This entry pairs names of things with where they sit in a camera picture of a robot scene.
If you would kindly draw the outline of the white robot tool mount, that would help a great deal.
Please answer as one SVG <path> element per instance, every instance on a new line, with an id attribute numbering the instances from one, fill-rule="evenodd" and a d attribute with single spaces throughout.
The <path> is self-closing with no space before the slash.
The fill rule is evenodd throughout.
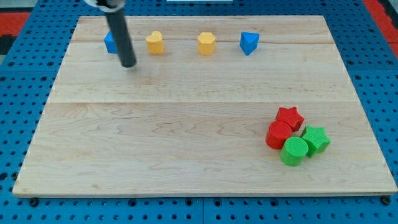
<path id="1" fill-rule="evenodd" d="M 84 0 L 84 2 L 103 12 L 116 12 L 126 5 L 126 0 Z"/>

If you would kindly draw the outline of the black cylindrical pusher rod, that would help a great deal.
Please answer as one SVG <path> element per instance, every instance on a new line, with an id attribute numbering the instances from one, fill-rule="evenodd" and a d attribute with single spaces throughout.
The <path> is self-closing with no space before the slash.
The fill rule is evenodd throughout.
<path id="1" fill-rule="evenodd" d="M 112 32 L 121 65 L 131 68 L 136 64 L 136 56 L 124 15 L 124 2 L 107 2 L 109 12 L 106 19 Z"/>

